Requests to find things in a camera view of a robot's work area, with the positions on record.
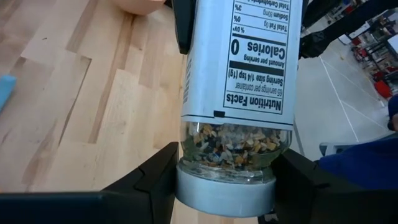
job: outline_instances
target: wood grain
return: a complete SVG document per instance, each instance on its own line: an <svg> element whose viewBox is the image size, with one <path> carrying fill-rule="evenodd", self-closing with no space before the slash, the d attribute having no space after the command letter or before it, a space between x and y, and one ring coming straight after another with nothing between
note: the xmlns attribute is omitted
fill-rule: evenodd
<svg viewBox="0 0 398 224"><path fill-rule="evenodd" d="M187 58L167 7L133 16L109 0L0 2L4 192L99 190L180 139ZM176 200L173 224L257 223Z"/></svg>

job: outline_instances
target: white floor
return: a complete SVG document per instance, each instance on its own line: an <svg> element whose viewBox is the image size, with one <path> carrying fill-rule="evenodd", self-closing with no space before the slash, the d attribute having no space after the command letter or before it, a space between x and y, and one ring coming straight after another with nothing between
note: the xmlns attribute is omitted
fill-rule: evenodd
<svg viewBox="0 0 398 224"><path fill-rule="evenodd" d="M322 19L308 31L324 27ZM364 142L389 132L387 103L348 46L335 40L320 57L298 64L293 150L317 160L321 142Z"/></svg>

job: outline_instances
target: blue object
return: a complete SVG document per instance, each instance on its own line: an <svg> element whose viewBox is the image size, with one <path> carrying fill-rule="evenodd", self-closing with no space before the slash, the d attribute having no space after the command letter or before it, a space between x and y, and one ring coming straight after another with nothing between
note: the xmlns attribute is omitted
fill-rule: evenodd
<svg viewBox="0 0 398 224"><path fill-rule="evenodd" d="M398 189L398 138L359 144L318 164L365 189Z"/></svg>
<svg viewBox="0 0 398 224"><path fill-rule="evenodd" d="M12 75L3 75L0 78L0 111L11 95L17 83L17 78Z"/></svg>
<svg viewBox="0 0 398 224"><path fill-rule="evenodd" d="M390 119L398 113L398 95L394 95L391 97L391 99L388 101L388 116Z"/></svg>

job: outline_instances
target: jar lid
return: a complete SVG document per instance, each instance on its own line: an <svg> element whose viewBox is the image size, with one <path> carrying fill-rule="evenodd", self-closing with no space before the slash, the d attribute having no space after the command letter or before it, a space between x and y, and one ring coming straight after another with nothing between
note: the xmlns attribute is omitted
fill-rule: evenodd
<svg viewBox="0 0 398 224"><path fill-rule="evenodd" d="M262 184L231 184L203 179L177 165L175 196L201 212L225 217L258 217L274 208L275 181Z"/></svg>

